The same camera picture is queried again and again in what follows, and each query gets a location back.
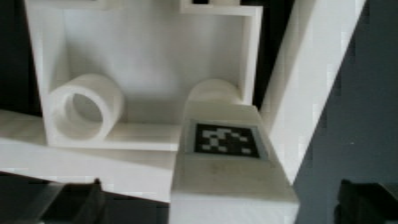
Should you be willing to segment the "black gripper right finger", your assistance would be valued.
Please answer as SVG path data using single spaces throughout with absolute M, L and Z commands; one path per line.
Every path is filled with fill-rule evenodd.
M 341 180 L 334 224 L 398 224 L 398 183 Z

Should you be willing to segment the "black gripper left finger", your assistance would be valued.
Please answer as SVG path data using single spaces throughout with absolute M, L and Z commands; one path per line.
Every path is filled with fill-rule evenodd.
M 169 204 L 0 171 L 0 224 L 167 224 Z

